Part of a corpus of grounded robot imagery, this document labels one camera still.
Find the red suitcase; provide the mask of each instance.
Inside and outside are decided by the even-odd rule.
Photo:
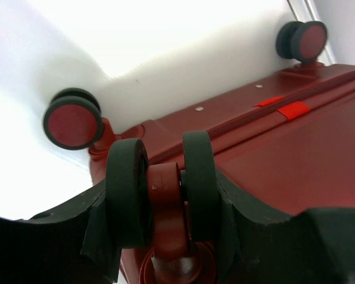
[[[304,39],[313,27],[322,28],[319,23],[307,25],[298,40],[297,49],[302,50],[295,50],[294,41],[282,39],[292,40],[292,29],[293,36],[298,36],[297,29],[302,26],[294,25],[297,23],[285,26],[277,39],[277,43],[290,45],[291,54],[279,46],[277,49],[281,56],[295,57],[301,64],[158,120],[145,121],[122,134],[114,134],[103,118],[102,125],[95,122],[89,131],[80,132],[80,138],[85,133],[86,143],[67,141],[66,133],[72,129],[66,124],[62,130],[50,126],[56,110],[72,103],[52,104],[45,116],[46,133],[67,149],[91,144],[90,168],[96,184],[105,177],[106,157],[116,140],[140,138],[150,164],[176,162],[184,169],[182,134],[205,130],[211,138],[216,167],[232,183],[271,207],[291,215],[313,207],[355,207],[355,66],[324,66],[313,60],[325,42],[323,29],[314,31],[305,51]],[[319,47],[313,38],[318,39]],[[74,92],[79,95],[81,90],[66,90],[53,103]],[[83,97],[89,100],[90,111],[98,113],[95,121],[101,120],[95,99],[89,94]],[[140,272],[150,250],[122,251],[121,264],[129,284],[148,284],[140,280]]]

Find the white surface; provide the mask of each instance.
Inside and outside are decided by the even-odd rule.
[[[355,0],[312,0],[327,24],[337,63],[355,64]]]
[[[0,1],[0,216],[28,218],[91,185],[86,151],[43,135],[57,91],[93,92],[124,131],[292,64],[275,53],[292,19],[285,0]]]

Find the red tag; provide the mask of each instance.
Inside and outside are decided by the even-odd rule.
[[[283,106],[277,110],[284,115],[288,120],[293,120],[300,115],[306,114],[310,111],[310,107],[303,102],[293,102],[289,105]]]

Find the zipper track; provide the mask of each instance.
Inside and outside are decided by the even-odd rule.
[[[222,124],[217,125],[213,128],[210,128],[209,130],[207,130],[207,132],[208,132],[210,138],[214,138],[214,137],[219,136],[223,133],[231,131],[235,128],[241,127],[242,125],[248,124],[248,123],[252,122],[253,120],[255,120],[256,118],[270,114],[282,106],[291,104],[295,101],[301,101],[303,99],[307,99],[307,98],[314,96],[320,92],[333,89],[333,88],[343,85],[345,83],[349,83],[352,80],[355,80],[355,70],[348,72],[346,74],[340,75],[339,77],[332,78],[332,79],[325,81],[323,83],[320,83],[319,85],[315,86],[314,88],[311,88],[310,90],[303,90],[303,91],[298,92],[296,94],[287,96],[284,99],[276,101],[273,104],[264,106],[263,108],[259,108],[259,109],[256,109],[255,111],[248,112],[248,113],[243,114],[239,117],[235,117],[225,123],[222,123]],[[150,162],[150,164],[157,164],[157,163],[160,163],[161,161],[166,160],[172,156],[175,156],[181,152],[183,152],[183,142],[177,143],[174,146],[171,146],[170,148],[152,156],[151,158],[149,158],[149,162]]]

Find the black rubber wheel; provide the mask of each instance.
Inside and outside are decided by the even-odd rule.
[[[291,39],[295,31],[303,25],[303,22],[287,22],[279,31],[276,38],[276,51],[281,58],[293,59],[291,52]]]
[[[105,200],[111,234],[123,249],[151,243],[152,214],[147,194],[148,158],[137,138],[113,143],[106,163]]]
[[[185,186],[193,241],[213,240],[218,231],[218,189],[211,140],[206,131],[183,134]]]
[[[59,98],[63,98],[65,96],[78,96],[83,99],[89,100],[91,103],[93,103],[97,109],[101,112],[100,104],[97,101],[97,99],[88,91],[80,89],[80,88],[68,88],[60,91],[57,93],[54,98],[51,100],[50,104],[52,104],[54,101],[56,101]]]
[[[51,101],[43,117],[47,138],[60,148],[80,150],[100,139],[103,131],[101,111],[88,92],[60,92]]]
[[[304,63],[316,61],[325,48],[327,37],[327,27],[323,22],[302,24],[291,39],[293,58]]]

